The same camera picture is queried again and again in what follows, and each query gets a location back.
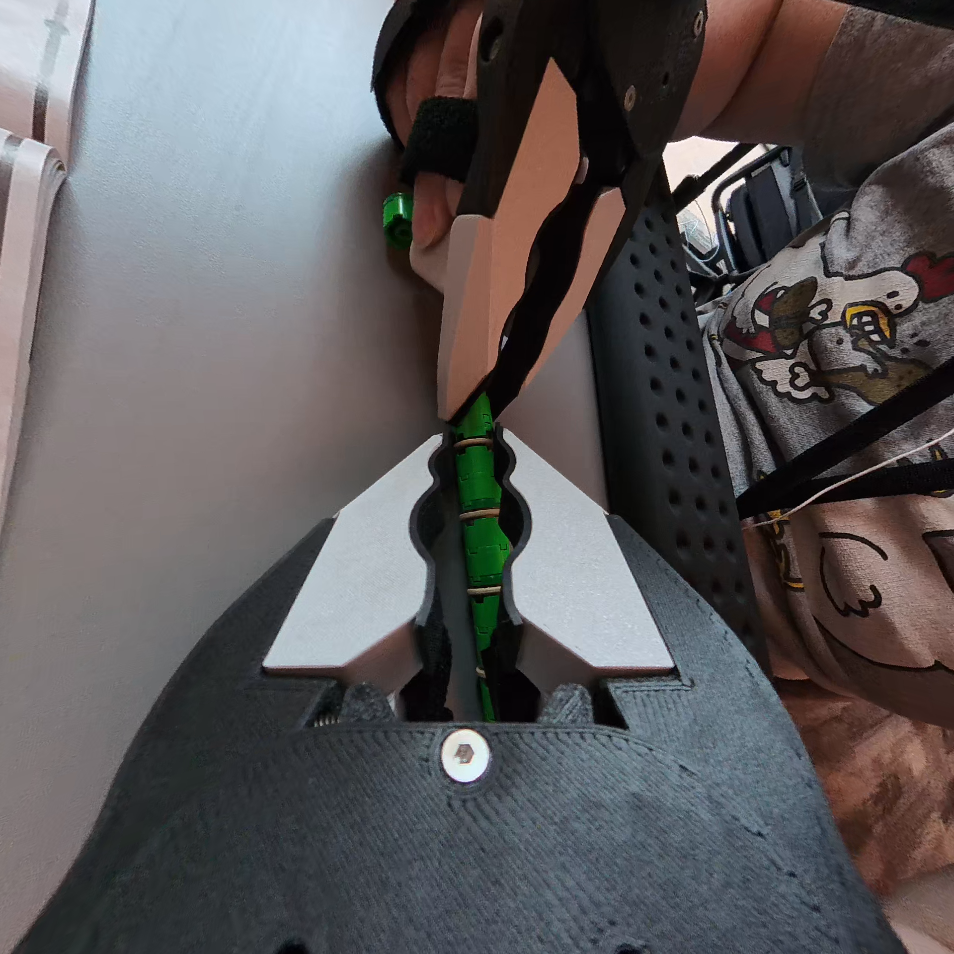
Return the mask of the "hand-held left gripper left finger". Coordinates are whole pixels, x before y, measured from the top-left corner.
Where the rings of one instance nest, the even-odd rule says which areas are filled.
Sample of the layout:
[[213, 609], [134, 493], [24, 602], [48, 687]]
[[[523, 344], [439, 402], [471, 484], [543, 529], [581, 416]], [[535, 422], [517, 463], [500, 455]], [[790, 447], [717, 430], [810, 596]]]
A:
[[343, 507], [263, 660], [268, 674], [411, 680], [444, 527], [435, 434]]

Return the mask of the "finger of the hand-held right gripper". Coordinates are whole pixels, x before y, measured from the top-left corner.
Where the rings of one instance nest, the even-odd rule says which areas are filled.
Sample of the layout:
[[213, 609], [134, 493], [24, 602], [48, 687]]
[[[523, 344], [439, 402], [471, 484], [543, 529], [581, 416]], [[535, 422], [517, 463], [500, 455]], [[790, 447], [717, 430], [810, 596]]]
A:
[[543, 224], [528, 288], [513, 307], [507, 342], [485, 394], [498, 418], [539, 372], [583, 310], [626, 211], [618, 188], [573, 185]]
[[437, 362], [437, 412], [450, 421], [491, 371], [524, 292], [531, 246], [573, 184], [576, 97], [550, 60], [495, 216], [460, 214], [450, 229]]

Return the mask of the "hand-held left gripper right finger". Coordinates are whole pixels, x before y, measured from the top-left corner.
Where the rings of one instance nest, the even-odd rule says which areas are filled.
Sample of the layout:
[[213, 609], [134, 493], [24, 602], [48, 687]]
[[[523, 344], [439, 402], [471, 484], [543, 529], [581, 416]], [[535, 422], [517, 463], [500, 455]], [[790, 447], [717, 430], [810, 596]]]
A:
[[505, 589], [522, 621], [517, 669], [530, 680], [673, 674], [607, 513], [514, 433], [500, 436], [529, 531]]

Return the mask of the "green brick bamboo stalk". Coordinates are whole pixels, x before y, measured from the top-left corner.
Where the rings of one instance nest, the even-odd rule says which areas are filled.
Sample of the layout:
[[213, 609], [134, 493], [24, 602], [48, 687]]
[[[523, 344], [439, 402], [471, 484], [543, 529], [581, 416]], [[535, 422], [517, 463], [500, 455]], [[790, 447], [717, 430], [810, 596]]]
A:
[[499, 523], [502, 489], [495, 476], [494, 420], [479, 394], [452, 426], [468, 596], [476, 650], [476, 678], [483, 717], [498, 716], [491, 642], [497, 626], [510, 541]]

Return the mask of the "grey desk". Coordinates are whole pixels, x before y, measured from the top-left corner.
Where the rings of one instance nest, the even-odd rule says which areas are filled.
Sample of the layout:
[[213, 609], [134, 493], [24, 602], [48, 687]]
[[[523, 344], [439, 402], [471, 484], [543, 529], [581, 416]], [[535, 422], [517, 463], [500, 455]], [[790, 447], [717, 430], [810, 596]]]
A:
[[2, 952], [244, 591], [439, 429], [390, 2], [96, 2], [2, 536]]

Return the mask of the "person's right hand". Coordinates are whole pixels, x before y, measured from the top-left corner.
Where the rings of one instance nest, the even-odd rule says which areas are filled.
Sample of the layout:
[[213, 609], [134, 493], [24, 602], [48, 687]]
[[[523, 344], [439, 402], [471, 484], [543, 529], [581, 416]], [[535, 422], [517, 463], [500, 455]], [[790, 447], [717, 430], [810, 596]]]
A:
[[[476, 98], [473, 36], [480, 29], [483, 1], [459, 2], [418, 39], [406, 64], [391, 78], [387, 102], [399, 142], [407, 138], [421, 104], [433, 97]], [[422, 172], [413, 186], [413, 244], [427, 249], [449, 231], [464, 185]]]

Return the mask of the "small green round brick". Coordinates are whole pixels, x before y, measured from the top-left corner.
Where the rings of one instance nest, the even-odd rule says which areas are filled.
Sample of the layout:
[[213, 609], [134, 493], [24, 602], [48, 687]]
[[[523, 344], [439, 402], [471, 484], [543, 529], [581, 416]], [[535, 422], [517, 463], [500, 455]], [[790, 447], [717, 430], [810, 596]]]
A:
[[412, 245], [413, 209], [413, 196], [410, 192], [395, 192], [384, 200], [383, 228], [390, 247], [405, 251]]

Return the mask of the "black perforated plastic panel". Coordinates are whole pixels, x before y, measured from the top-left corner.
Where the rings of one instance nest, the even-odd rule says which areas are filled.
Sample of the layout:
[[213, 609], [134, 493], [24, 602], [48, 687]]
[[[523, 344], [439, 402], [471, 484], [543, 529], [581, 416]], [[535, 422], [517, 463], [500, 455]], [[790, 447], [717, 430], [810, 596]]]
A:
[[692, 291], [660, 169], [586, 305], [608, 500], [769, 674]]

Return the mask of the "person's grey printed shirt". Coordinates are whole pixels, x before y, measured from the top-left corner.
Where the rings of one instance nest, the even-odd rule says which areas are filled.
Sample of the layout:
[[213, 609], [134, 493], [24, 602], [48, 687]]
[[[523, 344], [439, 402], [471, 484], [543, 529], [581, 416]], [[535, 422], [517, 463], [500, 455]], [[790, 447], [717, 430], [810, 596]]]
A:
[[814, 483], [952, 465], [952, 395], [872, 439], [863, 416], [952, 385], [952, 32], [850, 8], [805, 115], [839, 206], [703, 311], [733, 489], [786, 486], [744, 538], [782, 678], [952, 729], [952, 488], [799, 512]]

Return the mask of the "brick model instruction booklet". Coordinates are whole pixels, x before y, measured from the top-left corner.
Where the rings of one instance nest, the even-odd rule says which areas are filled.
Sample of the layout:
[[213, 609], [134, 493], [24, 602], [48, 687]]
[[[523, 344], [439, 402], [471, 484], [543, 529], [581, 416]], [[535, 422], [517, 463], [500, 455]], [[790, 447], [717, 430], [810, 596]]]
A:
[[30, 379], [54, 199], [66, 177], [93, 2], [1, 3], [1, 515]]

